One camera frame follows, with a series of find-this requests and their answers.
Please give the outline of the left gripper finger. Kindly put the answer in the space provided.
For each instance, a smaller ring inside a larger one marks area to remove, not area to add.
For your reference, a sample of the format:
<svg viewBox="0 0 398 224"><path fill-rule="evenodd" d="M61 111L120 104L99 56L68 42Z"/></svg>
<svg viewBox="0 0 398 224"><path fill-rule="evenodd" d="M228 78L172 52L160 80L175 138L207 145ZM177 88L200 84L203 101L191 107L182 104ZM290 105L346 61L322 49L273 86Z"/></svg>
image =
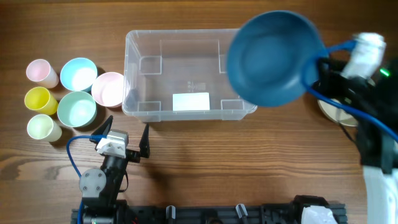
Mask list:
<svg viewBox="0 0 398 224"><path fill-rule="evenodd" d="M149 124L146 124L139 143L141 157L150 157Z"/></svg>
<svg viewBox="0 0 398 224"><path fill-rule="evenodd" d="M92 136L107 136L108 133L110 132L111 126L113 123L113 115L110 115L108 119L99 127L97 128L93 133Z"/></svg>

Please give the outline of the mint green bowl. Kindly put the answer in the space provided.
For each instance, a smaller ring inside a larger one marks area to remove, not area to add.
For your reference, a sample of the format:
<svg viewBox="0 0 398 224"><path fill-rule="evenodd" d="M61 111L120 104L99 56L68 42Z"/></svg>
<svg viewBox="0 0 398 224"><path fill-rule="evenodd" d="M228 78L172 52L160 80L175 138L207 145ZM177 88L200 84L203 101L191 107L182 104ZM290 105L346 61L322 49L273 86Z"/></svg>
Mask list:
<svg viewBox="0 0 398 224"><path fill-rule="evenodd" d="M85 91L73 91L59 102L57 116L59 121L71 128L91 124L96 118L97 107L93 97Z"/></svg>

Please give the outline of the pink bowl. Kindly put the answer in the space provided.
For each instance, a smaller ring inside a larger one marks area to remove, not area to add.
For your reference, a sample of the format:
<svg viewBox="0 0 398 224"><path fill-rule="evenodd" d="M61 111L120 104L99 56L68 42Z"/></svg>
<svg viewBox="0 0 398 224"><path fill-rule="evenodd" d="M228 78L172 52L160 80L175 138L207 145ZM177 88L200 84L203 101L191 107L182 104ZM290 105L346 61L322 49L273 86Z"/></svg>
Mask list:
<svg viewBox="0 0 398 224"><path fill-rule="evenodd" d="M91 95L97 104L116 108L123 100L124 76L117 72L106 72L100 75L91 87Z"/></svg>

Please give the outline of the light blue bowl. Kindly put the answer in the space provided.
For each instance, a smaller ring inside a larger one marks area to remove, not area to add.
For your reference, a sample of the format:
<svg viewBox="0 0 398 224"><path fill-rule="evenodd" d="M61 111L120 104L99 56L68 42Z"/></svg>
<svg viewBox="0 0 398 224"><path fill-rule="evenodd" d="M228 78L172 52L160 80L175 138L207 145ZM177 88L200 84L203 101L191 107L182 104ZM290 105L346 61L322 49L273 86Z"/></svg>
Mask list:
<svg viewBox="0 0 398 224"><path fill-rule="evenodd" d="M97 77L96 65L83 57L71 59L60 72L61 84L70 91L90 91Z"/></svg>

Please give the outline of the dark blue plate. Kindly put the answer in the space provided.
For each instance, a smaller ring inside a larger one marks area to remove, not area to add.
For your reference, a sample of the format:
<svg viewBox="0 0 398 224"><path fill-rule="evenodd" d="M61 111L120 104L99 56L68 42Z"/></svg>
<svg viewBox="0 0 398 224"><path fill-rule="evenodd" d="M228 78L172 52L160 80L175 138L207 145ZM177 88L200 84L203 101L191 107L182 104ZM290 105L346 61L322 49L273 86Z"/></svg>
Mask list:
<svg viewBox="0 0 398 224"><path fill-rule="evenodd" d="M305 93L305 62L323 51L315 24L292 11L269 11L253 17L233 37L226 56L232 89L262 107L288 104Z"/></svg>

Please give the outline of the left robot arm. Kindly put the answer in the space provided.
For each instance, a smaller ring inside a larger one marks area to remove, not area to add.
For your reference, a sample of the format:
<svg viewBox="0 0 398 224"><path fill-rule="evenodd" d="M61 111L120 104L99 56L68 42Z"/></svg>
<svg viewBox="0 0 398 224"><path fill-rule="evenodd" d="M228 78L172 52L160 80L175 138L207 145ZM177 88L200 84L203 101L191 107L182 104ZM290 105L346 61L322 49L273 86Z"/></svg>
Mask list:
<svg viewBox="0 0 398 224"><path fill-rule="evenodd" d="M127 148L128 133L112 129L113 117L110 116L89 140L96 144L95 150L104 157L98 169L85 171L79 181L82 192L82 205L76 213L75 223L138 223L137 215L129 209L125 200L119 200L118 194L125 192L122 182L128 180L127 165L139 163L150 156L149 125L144 128L139 150Z"/></svg>

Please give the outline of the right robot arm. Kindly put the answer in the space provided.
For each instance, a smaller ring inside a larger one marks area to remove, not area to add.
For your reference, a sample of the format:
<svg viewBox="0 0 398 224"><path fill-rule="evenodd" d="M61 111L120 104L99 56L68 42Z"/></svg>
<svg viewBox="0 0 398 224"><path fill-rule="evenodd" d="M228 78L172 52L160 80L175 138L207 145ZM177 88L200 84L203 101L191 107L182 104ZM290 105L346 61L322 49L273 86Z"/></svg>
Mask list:
<svg viewBox="0 0 398 224"><path fill-rule="evenodd" d="M375 84L361 77L343 78L346 62L317 60L319 79L312 88L367 113L397 131L397 59L387 62ZM397 141L371 122L358 121L354 143L361 156L367 192L368 223L397 223Z"/></svg>

